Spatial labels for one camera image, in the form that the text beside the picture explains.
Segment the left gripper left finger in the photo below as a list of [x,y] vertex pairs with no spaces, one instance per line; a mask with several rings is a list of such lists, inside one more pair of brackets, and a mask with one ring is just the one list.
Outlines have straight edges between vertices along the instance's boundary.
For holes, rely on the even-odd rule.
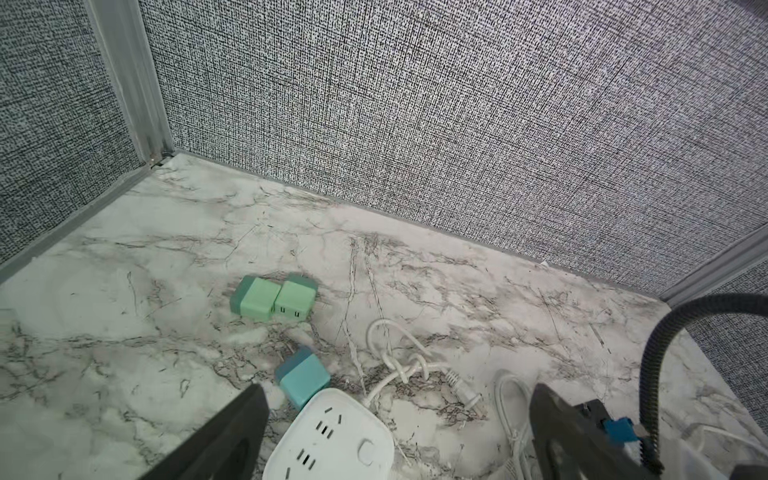
[[269,418],[263,388],[243,390],[161,462],[145,479],[250,479]]

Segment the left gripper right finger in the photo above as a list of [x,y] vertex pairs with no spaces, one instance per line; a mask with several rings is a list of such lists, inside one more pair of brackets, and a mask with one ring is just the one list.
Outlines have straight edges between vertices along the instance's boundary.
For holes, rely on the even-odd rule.
[[529,418],[536,458],[545,479],[654,477],[543,383],[533,389]]

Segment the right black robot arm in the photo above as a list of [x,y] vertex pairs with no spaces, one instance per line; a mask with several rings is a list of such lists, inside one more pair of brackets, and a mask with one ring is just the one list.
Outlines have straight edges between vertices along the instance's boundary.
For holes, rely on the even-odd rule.
[[696,346],[689,330],[746,316],[764,323],[767,298],[717,294],[671,310],[646,342],[607,334],[609,367],[600,369],[610,392],[638,403],[629,427],[639,458],[632,466],[653,479],[767,476],[767,436]]

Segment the teal plug cube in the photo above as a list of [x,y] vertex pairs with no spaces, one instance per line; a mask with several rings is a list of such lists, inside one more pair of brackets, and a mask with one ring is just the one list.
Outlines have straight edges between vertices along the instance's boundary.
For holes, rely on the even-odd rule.
[[320,390],[326,388],[331,375],[320,359],[306,346],[299,348],[278,366],[275,377],[291,405],[298,411]]

